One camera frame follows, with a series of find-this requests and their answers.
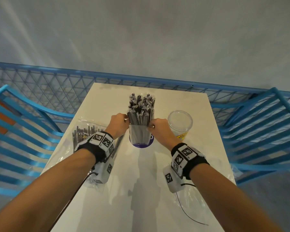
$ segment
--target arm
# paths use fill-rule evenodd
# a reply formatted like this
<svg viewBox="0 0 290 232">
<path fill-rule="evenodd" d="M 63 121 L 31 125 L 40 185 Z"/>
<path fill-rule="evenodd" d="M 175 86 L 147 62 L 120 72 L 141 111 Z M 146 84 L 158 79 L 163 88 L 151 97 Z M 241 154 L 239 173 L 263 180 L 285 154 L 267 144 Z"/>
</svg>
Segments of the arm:
<svg viewBox="0 0 290 232">
<path fill-rule="evenodd" d="M 182 142 L 172 133 L 166 119 L 152 120 L 148 130 L 170 151 Z M 282 231 L 236 185 L 209 164 L 196 165 L 189 177 L 225 231 Z"/>
<path fill-rule="evenodd" d="M 105 130 L 114 139 L 129 127 L 124 118 L 112 116 Z M 47 170 L 0 211 L 0 232 L 48 231 L 95 163 L 94 154 L 80 149 Z"/>
</svg>

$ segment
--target gray wall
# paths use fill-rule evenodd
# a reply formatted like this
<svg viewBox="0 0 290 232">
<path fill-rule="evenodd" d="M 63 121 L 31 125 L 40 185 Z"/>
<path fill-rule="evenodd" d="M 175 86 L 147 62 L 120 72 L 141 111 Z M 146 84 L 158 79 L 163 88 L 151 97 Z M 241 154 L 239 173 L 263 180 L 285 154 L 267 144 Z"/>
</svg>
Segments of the gray wall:
<svg viewBox="0 0 290 232">
<path fill-rule="evenodd" d="M 0 61 L 290 91 L 290 0 L 0 0 Z"/>
</svg>

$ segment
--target purple base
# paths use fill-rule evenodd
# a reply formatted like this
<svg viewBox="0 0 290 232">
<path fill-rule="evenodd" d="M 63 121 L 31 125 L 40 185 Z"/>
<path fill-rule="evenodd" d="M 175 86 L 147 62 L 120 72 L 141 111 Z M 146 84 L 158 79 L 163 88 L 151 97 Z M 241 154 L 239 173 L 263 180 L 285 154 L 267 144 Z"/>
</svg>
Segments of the purple base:
<svg viewBox="0 0 290 232">
<path fill-rule="evenodd" d="M 148 145 L 146 145 L 146 144 L 132 144 L 132 145 L 134 145 L 137 148 L 146 148 L 146 147 L 149 147 L 153 143 L 153 141 L 154 141 L 154 136 L 151 135 Z"/>
</svg>

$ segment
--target hand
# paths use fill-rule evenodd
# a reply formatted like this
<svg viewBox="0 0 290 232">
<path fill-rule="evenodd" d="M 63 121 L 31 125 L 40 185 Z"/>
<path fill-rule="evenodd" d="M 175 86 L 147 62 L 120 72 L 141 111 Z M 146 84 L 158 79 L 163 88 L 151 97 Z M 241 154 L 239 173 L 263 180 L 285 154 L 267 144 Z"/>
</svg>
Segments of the hand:
<svg viewBox="0 0 290 232">
<path fill-rule="evenodd" d="M 148 131 L 160 142 L 163 146 L 171 151 L 174 146 L 181 143 L 174 133 L 171 131 L 167 119 L 153 119 L 148 125 Z"/>
<path fill-rule="evenodd" d="M 105 132 L 112 135 L 113 139 L 119 138 L 121 135 L 124 135 L 127 129 L 129 128 L 130 121 L 127 114 L 118 113 L 113 115 L 109 125 L 107 126 Z"/>
</svg>

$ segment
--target chair backrest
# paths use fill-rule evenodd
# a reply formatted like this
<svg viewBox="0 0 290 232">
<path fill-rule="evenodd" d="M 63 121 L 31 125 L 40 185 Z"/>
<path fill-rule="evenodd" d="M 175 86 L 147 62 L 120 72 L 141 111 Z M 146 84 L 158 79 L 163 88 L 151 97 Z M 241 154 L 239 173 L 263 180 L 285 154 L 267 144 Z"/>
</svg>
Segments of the chair backrest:
<svg viewBox="0 0 290 232">
<path fill-rule="evenodd" d="M 245 102 L 212 107 L 237 108 L 218 128 L 230 163 L 244 172 L 238 184 L 290 170 L 290 104 L 278 89 Z"/>
<path fill-rule="evenodd" d="M 0 195 L 14 197 L 40 175 L 63 136 L 56 117 L 74 115 L 36 104 L 8 85 L 0 88 Z"/>
</svg>

